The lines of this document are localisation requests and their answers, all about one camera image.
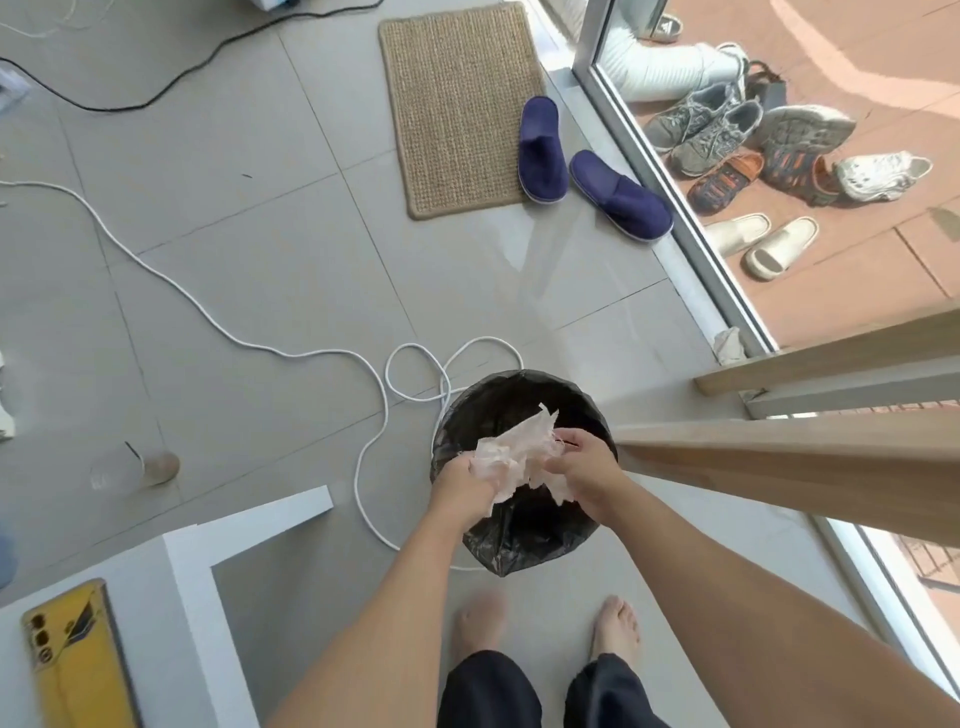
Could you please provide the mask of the person's right hand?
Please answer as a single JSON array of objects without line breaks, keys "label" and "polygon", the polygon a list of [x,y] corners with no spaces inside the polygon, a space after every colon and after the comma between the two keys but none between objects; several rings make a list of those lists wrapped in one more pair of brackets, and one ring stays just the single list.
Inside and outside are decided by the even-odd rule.
[{"label": "person's right hand", "polygon": [[544,460],[551,475],[563,476],[575,503],[596,523],[608,527],[627,504],[636,483],[622,470],[602,439],[579,428],[558,428],[560,454]]}]

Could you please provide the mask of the person's left hand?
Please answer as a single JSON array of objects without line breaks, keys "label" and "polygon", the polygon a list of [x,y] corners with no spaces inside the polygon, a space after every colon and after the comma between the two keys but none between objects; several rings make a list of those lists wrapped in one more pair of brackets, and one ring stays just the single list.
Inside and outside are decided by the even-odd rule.
[{"label": "person's left hand", "polygon": [[432,523],[462,535],[493,513],[496,486],[477,477],[474,452],[466,451],[447,462],[433,481],[427,508]]}]

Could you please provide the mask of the clear plastic wrapper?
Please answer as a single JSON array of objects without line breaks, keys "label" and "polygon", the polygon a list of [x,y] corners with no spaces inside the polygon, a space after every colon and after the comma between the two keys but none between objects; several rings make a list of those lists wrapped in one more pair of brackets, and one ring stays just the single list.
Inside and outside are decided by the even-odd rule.
[{"label": "clear plastic wrapper", "polygon": [[558,416],[559,411],[550,412],[541,403],[537,413],[505,433],[478,441],[474,457],[488,467],[499,483],[493,506],[509,501],[522,487],[545,487],[558,506],[574,503],[565,478],[543,469],[544,460],[561,451],[553,434]]}]

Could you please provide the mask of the person's left forearm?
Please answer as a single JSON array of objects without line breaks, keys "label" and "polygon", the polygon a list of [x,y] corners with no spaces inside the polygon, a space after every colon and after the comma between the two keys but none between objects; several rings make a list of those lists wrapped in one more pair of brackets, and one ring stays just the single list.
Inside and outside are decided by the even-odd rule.
[{"label": "person's left forearm", "polygon": [[431,503],[354,624],[281,702],[268,728],[431,728],[450,566],[487,513],[476,499]]}]

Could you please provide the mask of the person's right forearm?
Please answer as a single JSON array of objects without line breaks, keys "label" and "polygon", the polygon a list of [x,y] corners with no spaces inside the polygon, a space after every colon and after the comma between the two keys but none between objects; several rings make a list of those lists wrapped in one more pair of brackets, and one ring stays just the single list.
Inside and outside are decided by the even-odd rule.
[{"label": "person's right forearm", "polygon": [[630,554],[730,728],[960,728],[960,702],[629,478],[578,499]]}]

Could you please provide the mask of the bin with black bag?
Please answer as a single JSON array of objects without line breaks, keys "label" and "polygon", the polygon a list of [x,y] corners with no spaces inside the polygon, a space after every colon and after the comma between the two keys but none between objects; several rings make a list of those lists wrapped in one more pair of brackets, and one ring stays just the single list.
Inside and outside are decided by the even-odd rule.
[{"label": "bin with black bag", "polygon": [[[558,411],[554,431],[579,429],[606,442],[618,460],[614,437],[594,400],[575,383],[532,369],[505,370],[467,387],[441,415],[431,450],[430,479],[453,458],[475,450],[483,438],[509,431],[544,404]],[[558,506],[546,487],[521,487],[492,515],[463,535],[466,550],[497,577],[545,564],[574,552],[598,523],[577,502]]]}]

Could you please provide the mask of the person's left foot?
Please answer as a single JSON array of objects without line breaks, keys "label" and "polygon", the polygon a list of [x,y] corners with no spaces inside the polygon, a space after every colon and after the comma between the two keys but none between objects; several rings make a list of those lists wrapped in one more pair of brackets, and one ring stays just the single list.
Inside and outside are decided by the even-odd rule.
[{"label": "person's left foot", "polygon": [[505,654],[500,649],[508,616],[508,598],[501,588],[476,591],[453,617],[448,672],[479,653]]}]

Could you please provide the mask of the person's foot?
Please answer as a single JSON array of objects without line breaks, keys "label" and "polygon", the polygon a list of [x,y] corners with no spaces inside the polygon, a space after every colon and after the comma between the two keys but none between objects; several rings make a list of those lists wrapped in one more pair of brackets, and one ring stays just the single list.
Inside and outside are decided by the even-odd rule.
[{"label": "person's foot", "polygon": [[641,651],[642,634],[633,607],[621,596],[608,595],[594,620],[589,661],[614,656],[635,672]]},{"label": "person's foot", "polygon": [[501,588],[476,591],[453,617],[448,672],[479,653],[505,654],[500,649],[508,616],[508,598]]}]

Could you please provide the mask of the crumpled white cloth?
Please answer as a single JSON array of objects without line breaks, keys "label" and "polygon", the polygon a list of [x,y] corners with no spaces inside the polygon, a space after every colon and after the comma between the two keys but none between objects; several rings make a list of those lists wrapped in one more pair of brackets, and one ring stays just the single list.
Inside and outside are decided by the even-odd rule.
[{"label": "crumpled white cloth", "polygon": [[738,326],[719,331],[713,338],[712,351],[721,368],[738,366],[750,359]]}]

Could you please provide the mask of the person's right foot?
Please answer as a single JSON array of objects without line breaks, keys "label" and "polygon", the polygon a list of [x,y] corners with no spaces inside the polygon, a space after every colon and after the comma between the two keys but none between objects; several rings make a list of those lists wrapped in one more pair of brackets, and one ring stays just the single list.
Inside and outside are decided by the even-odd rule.
[{"label": "person's right foot", "polygon": [[589,661],[614,656],[635,672],[641,651],[642,634],[633,607],[621,596],[608,595],[594,620]]}]

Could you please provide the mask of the black trousers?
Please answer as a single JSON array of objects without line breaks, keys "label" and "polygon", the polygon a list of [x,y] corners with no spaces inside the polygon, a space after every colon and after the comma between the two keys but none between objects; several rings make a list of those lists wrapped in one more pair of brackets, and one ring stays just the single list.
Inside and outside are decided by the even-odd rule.
[{"label": "black trousers", "polygon": [[[542,728],[534,686],[508,656],[476,652],[448,674],[437,728]],[[640,677],[624,659],[590,661],[567,690],[562,728],[670,728],[651,707]]]}]

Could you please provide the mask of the blue slipper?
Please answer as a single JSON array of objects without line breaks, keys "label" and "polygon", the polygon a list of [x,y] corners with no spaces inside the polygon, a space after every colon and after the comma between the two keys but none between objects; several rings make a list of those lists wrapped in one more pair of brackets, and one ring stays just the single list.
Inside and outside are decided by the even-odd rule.
[{"label": "blue slipper", "polygon": [[570,160],[569,174],[582,195],[631,240],[652,244],[673,231],[669,204],[618,173],[594,151],[577,151]]},{"label": "blue slipper", "polygon": [[535,203],[555,204],[568,193],[570,178],[560,138],[558,106],[547,96],[534,96],[523,105],[517,175],[523,193]]}]

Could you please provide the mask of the beige slide sandal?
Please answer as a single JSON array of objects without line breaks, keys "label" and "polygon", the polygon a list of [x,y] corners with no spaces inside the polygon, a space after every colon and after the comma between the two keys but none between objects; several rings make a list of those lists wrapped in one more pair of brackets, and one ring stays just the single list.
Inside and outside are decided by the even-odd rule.
[{"label": "beige slide sandal", "polygon": [[711,248],[721,259],[726,260],[753,246],[771,229],[770,218],[764,213],[755,212],[707,224],[703,231]]},{"label": "beige slide sandal", "polygon": [[752,278],[772,282],[798,261],[819,233],[820,225],[814,218],[798,217],[753,244],[743,257],[743,265]]}]

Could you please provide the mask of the orange and black sandal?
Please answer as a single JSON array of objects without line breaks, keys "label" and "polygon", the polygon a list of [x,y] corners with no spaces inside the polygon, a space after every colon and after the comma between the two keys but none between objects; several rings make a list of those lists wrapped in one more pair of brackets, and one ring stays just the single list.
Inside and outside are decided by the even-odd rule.
[{"label": "orange and black sandal", "polygon": [[822,154],[774,145],[764,149],[763,160],[761,178],[768,187],[811,208],[823,208],[839,201],[841,188]]},{"label": "orange and black sandal", "polygon": [[733,155],[698,178],[687,191],[686,200],[692,211],[699,215],[722,213],[762,175],[763,167],[761,152],[745,151]]}]

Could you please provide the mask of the white table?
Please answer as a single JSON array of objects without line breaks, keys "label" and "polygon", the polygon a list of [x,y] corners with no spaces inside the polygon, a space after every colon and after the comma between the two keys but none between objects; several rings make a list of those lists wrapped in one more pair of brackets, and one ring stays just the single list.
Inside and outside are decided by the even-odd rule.
[{"label": "white table", "polygon": [[333,508],[320,486],[189,525],[0,607],[0,728],[42,728],[20,619],[102,577],[145,728],[260,728],[213,568]]}]

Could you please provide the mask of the clear plastic cup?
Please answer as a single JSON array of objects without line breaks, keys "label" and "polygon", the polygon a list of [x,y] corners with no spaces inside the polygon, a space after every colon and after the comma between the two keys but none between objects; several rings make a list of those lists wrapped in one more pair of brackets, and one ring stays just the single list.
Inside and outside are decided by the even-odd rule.
[{"label": "clear plastic cup", "polygon": [[124,444],[99,456],[91,465],[89,481],[95,493],[130,495],[162,486],[179,474],[181,459],[167,450],[140,451],[143,466],[126,452]]}]

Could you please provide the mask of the woven straw doormat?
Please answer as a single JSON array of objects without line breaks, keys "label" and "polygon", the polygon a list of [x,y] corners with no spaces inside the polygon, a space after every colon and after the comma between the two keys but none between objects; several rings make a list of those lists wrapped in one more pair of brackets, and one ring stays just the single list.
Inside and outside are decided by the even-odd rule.
[{"label": "woven straw doormat", "polygon": [[522,110],[545,94],[522,3],[387,19],[378,40],[409,216],[520,203]]}]

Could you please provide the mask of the overturned grey-soled shoe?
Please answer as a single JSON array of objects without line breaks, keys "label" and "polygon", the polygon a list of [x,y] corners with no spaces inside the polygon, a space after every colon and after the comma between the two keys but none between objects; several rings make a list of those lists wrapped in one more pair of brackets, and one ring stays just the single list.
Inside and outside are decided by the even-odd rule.
[{"label": "overturned grey-soled shoe", "polygon": [[760,150],[783,149],[827,154],[854,133],[858,122],[821,104],[788,104],[764,112],[751,142]]}]

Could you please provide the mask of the white clog shoe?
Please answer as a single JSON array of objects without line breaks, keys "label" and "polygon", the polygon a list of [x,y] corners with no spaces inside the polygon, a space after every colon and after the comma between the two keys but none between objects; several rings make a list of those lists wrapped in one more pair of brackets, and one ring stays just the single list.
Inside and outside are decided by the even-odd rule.
[{"label": "white clog shoe", "polygon": [[856,203],[893,202],[927,176],[933,162],[910,151],[849,156],[833,165],[848,199]]}]

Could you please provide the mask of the yellow smartphone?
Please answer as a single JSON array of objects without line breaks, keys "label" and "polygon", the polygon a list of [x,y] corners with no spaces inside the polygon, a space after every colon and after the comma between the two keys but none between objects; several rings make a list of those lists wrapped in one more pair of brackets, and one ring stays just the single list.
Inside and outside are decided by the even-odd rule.
[{"label": "yellow smartphone", "polygon": [[104,578],[21,616],[43,728],[143,728]]}]

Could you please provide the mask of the clear plastic packaging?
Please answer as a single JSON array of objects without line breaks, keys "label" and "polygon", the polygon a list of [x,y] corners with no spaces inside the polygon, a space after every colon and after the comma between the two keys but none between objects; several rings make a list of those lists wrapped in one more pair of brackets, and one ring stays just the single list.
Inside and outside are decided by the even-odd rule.
[{"label": "clear plastic packaging", "polygon": [[32,90],[32,84],[18,71],[0,66],[0,116],[7,114]]}]

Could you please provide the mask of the thin wooden rail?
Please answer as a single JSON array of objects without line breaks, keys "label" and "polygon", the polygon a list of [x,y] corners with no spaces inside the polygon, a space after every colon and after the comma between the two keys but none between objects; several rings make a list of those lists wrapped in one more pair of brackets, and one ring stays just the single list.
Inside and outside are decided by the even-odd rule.
[{"label": "thin wooden rail", "polygon": [[693,378],[705,396],[768,390],[940,358],[960,357],[960,302],[818,344],[750,358]]}]

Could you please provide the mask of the white sliding door frame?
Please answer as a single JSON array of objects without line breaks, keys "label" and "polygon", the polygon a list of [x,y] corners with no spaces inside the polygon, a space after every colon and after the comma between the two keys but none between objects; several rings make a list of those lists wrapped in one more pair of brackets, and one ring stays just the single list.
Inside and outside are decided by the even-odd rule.
[{"label": "white sliding door frame", "polygon": [[616,172],[666,200],[674,226],[664,240],[653,243],[653,253],[702,336],[712,343],[716,334],[737,327],[749,356],[776,352],[776,340],[729,266],[710,246],[686,194],[601,66],[617,0],[584,0],[576,39],[565,34],[547,0],[523,2],[533,15],[539,61],[592,151]]}]

